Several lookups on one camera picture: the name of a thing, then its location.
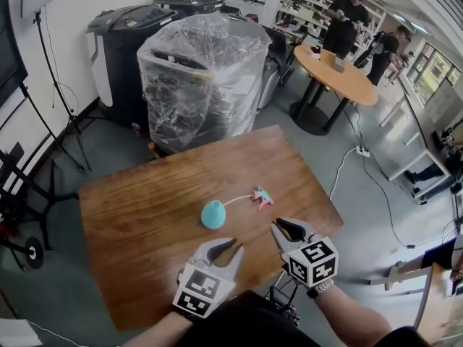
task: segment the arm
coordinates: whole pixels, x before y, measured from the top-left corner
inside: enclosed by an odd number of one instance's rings
[[[455,268],[452,269],[451,274],[450,274],[450,280],[455,281],[456,277],[458,276],[458,273],[463,267],[463,254],[460,256],[460,259],[456,263]]]
[[[399,71],[400,66],[399,66],[399,63],[397,63],[396,57],[397,57],[397,54],[389,53],[389,62],[392,63],[397,68],[397,71]]]
[[[335,334],[349,347],[374,346],[392,332],[384,317],[360,305],[336,286],[316,297],[315,303]]]
[[[325,11],[325,15],[332,19],[340,20],[341,15],[337,13],[338,9],[339,9],[339,0],[334,0],[333,3],[331,3],[331,5],[329,6],[329,8],[327,8],[327,10]]]
[[[175,346],[193,324],[176,312],[166,315],[160,322],[129,340],[122,347]]]

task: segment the black cable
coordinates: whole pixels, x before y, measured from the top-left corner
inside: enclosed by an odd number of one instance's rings
[[[75,92],[72,88],[70,88],[68,85],[62,83],[62,82],[58,82],[59,85],[63,85],[64,87],[67,87],[69,89],[69,91],[73,94],[73,96],[75,97],[75,100],[77,101],[77,111],[76,111],[76,114],[79,114],[79,107],[80,107],[80,102],[79,102],[79,98],[77,97],[77,95],[75,95]]]
[[[358,130],[359,130],[359,133],[360,133],[360,140],[361,140],[361,143],[363,144],[363,147],[366,147],[366,144],[363,142],[363,135],[362,135],[362,131],[361,131],[360,124],[359,124],[359,122],[360,122],[360,112],[359,112],[358,109],[356,109],[356,108],[355,108],[355,111],[357,112],[357,114],[358,114],[358,116],[359,116],[359,119],[357,120],[357,127],[358,127]],[[345,113],[347,119],[349,119],[349,123],[350,123],[350,125],[352,126],[352,130],[354,130],[355,137],[356,137],[357,139],[359,139],[359,137],[357,136],[357,133],[356,133],[356,131],[355,131],[354,125],[353,125],[352,121],[350,120],[350,117],[348,116],[348,114],[346,113],[345,110],[344,110],[344,113]],[[374,161],[376,162],[376,164],[378,165],[378,167],[379,167],[381,173],[387,178],[387,175],[384,173],[383,169],[381,168],[381,165],[380,165],[379,162],[376,160],[376,158],[375,158],[373,152],[371,152],[371,150],[370,150],[370,154],[372,155],[373,160],[374,160]],[[402,241],[401,241],[400,238],[397,236],[396,231],[395,231],[394,222],[393,222],[393,220],[392,220],[391,205],[389,204],[388,196],[387,196],[386,192],[384,191],[383,187],[382,187],[382,186],[370,175],[370,173],[369,173],[368,170],[366,169],[366,165],[365,165],[365,156],[362,155],[362,157],[363,157],[363,168],[365,169],[366,174],[367,174],[367,175],[368,175],[368,176],[369,176],[369,177],[381,188],[381,191],[383,192],[384,197],[386,198],[386,203],[387,203],[387,205],[388,205],[388,211],[389,211],[389,219],[390,219],[390,221],[391,221],[392,232],[393,232],[393,234],[395,235],[397,241],[398,241],[403,247],[405,247],[405,248],[414,249],[415,247],[419,247],[419,246],[422,246],[422,245],[425,245],[425,244],[429,244],[429,243],[432,243],[433,241],[438,240],[438,238],[437,238],[437,239],[434,239],[434,240],[432,240],[432,241],[427,241],[427,242],[421,243],[421,244],[408,244],[408,245],[404,245],[404,244],[402,243]],[[450,221],[443,227],[443,230],[442,230],[442,244],[443,244],[443,233],[445,232],[447,226],[449,226],[451,223],[455,222],[456,220],[458,220],[458,219],[459,219],[460,217],[462,217],[462,216],[463,216],[463,214],[461,214],[460,216],[458,216],[458,217],[456,217],[456,218],[450,220]],[[455,232],[455,230],[451,231],[450,233],[447,234],[447,236],[448,236],[449,234],[453,234],[454,232]]]
[[[289,279],[285,284],[283,284],[283,285],[279,288],[279,291],[280,291],[281,289],[283,289],[283,288],[285,287],[286,284],[291,283],[293,280],[294,280],[293,278]]]
[[[59,73],[58,73],[58,66],[56,65],[56,58],[55,58],[55,52],[53,50],[53,45],[51,44],[51,34],[50,34],[50,30],[48,28],[48,17],[47,17],[47,14],[46,14],[46,5],[45,5],[45,27],[46,27],[46,32],[48,33],[48,41],[50,43],[50,50],[51,50],[51,55],[53,56],[53,62],[54,62],[54,65],[55,65],[55,72],[56,72],[56,78],[58,79],[58,86],[59,86],[59,89],[61,90],[61,93],[63,94],[63,90],[61,89],[61,83],[59,81]],[[53,103],[52,103],[52,108],[54,108],[54,98],[55,98],[55,92],[53,90]],[[64,102],[66,103],[67,105],[67,108],[71,109],[71,107],[69,106],[67,100],[66,100],[66,97],[64,96],[63,94],[63,99],[64,99]]]

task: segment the table leg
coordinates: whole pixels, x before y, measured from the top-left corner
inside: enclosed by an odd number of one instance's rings
[[[328,122],[326,122],[326,125],[323,127],[323,131],[325,132],[330,132],[331,127],[334,125],[334,122],[339,118],[341,113],[344,111],[344,109],[347,107],[347,105],[350,103],[350,99],[343,98],[341,103],[338,105],[338,108],[334,111],[334,113],[331,115],[330,119]]]
[[[410,139],[409,141],[405,143],[405,146],[408,147],[410,144],[412,144],[412,141],[415,140],[419,136],[420,136],[420,133],[417,132],[415,135],[412,136],[412,139]]]
[[[322,84],[321,82],[319,82],[317,92],[315,93],[315,95],[313,96],[312,101],[310,102],[310,107],[311,108],[313,108],[313,107],[315,107],[317,105],[317,103],[320,100],[320,98],[321,98],[324,91],[325,91],[325,85]]]
[[[386,116],[386,118],[384,119],[384,121],[381,122],[380,126],[381,127],[385,127],[385,125],[387,125],[387,123],[391,120],[392,116],[394,114],[396,114],[396,112],[399,110],[400,106],[404,103],[405,101],[405,96],[402,97],[401,100],[399,100],[397,102],[397,104],[391,109],[391,111],[389,112],[389,114]]]
[[[419,155],[417,155],[410,163],[405,165],[404,167],[399,168],[396,172],[389,176],[389,181],[394,180],[397,176],[402,175],[406,170],[412,167],[416,162],[418,162],[421,158],[426,155],[427,150],[422,151]]]
[[[304,95],[302,96],[301,100],[297,104],[294,114],[292,114],[295,120],[298,120],[301,117],[302,113],[304,113],[304,110],[309,104],[310,98],[317,84],[318,84],[318,81],[316,80],[316,78],[312,77],[310,84],[307,86],[307,89]]]
[[[378,286],[380,284],[395,283],[397,281],[403,281],[403,280],[419,278],[420,276],[424,276],[424,275],[429,274],[429,272],[430,272],[430,267],[427,267],[425,269],[412,271],[410,273],[405,273],[405,274],[401,274],[401,275],[393,275],[393,276],[389,276],[387,278],[379,278],[379,279],[375,279],[375,280],[370,280],[370,285],[371,286]]]

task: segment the wrapped machine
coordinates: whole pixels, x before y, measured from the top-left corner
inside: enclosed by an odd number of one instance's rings
[[[250,20],[199,14],[137,52],[151,139],[176,153],[250,131],[271,40]]]

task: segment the extension cord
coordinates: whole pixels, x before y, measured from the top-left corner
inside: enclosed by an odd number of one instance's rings
[[[359,145],[355,148],[355,151],[360,154],[360,155],[363,155],[364,157],[366,158],[369,158],[370,157],[370,151],[368,150],[368,148],[363,148],[363,147],[360,147]]]

